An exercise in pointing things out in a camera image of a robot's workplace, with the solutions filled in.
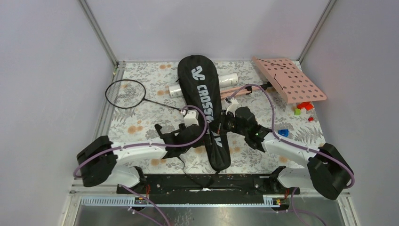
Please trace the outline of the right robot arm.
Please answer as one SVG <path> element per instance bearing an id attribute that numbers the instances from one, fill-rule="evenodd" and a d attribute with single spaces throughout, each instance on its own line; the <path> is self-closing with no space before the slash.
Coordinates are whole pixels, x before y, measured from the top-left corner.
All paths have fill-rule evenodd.
<path id="1" fill-rule="evenodd" d="M 354 177 L 353 170 L 332 144 L 304 146 L 279 136 L 260 125 L 248 107 L 239 107 L 234 113 L 223 110 L 219 129 L 242 135 L 254 150 L 280 155 L 302 166 L 300 169 L 282 166 L 273 171 L 270 188 L 276 194 L 299 187 L 314 189 L 325 198 L 336 200 Z"/>

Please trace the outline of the white shuttlecock tube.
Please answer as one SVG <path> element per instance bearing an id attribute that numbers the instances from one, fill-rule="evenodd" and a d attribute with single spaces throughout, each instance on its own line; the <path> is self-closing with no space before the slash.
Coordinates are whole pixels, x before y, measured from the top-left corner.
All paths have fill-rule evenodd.
<path id="1" fill-rule="evenodd" d="M 231 73 L 228 75 L 219 76 L 219 87 L 225 88 L 233 85 L 237 85 L 239 82 L 238 75 L 236 73 Z M 169 86 L 169 95 L 171 98 L 182 97 L 182 89 L 179 84 Z"/>

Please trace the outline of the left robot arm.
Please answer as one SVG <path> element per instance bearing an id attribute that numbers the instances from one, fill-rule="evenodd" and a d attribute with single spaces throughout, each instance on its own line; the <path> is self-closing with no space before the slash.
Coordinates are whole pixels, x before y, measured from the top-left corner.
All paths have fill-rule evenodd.
<path id="1" fill-rule="evenodd" d="M 157 139 L 146 142 L 112 142 L 107 135 L 100 136 L 80 151 L 76 158 L 75 178 L 81 178 L 85 187 L 94 187 L 105 182 L 128 186 L 139 194 L 145 190 L 146 181 L 138 168 L 130 169 L 126 164 L 140 159 L 168 159 L 179 157 L 192 147 L 210 145 L 208 126 L 196 124 L 179 125 L 179 129 L 162 133 L 162 126 L 155 125 Z"/>

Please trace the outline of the pink music stand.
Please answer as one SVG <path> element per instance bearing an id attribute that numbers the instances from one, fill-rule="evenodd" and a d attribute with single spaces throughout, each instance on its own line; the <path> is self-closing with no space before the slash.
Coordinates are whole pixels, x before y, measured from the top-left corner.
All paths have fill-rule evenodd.
<path id="1" fill-rule="evenodd" d="M 238 86 L 270 83 L 266 91 L 284 104 L 327 100 L 326 94 L 289 58 L 253 56 L 250 60 L 215 61 L 220 75 L 236 73 Z"/>

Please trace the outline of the black racket bag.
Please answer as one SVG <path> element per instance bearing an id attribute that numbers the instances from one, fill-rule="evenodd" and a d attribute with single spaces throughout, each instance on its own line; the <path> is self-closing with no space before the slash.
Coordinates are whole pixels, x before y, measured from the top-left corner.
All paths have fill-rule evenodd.
<path id="1" fill-rule="evenodd" d="M 178 63 L 177 75 L 186 104 L 198 107 L 206 117 L 210 138 L 206 152 L 210 166 L 218 172 L 227 169 L 231 156 L 227 135 L 218 132 L 222 102 L 214 63 L 202 55 L 187 56 Z"/>

